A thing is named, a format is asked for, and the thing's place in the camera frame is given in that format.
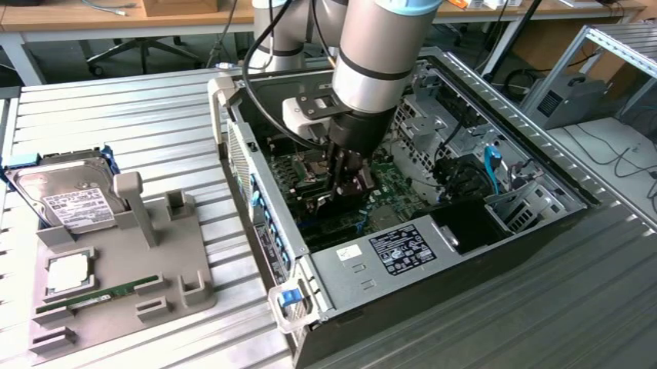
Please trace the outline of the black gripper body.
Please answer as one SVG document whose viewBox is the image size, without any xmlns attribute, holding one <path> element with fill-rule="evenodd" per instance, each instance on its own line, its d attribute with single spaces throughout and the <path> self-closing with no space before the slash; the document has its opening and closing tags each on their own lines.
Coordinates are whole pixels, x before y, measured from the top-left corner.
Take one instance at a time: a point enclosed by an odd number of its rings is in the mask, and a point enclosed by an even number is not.
<svg viewBox="0 0 657 369">
<path fill-rule="evenodd" d="M 375 114 L 347 111 L 331 118 L 328 139 L 341 149 L 371 156 L 384 139 L 393 118 L 389 108 Z"/>
</svg>

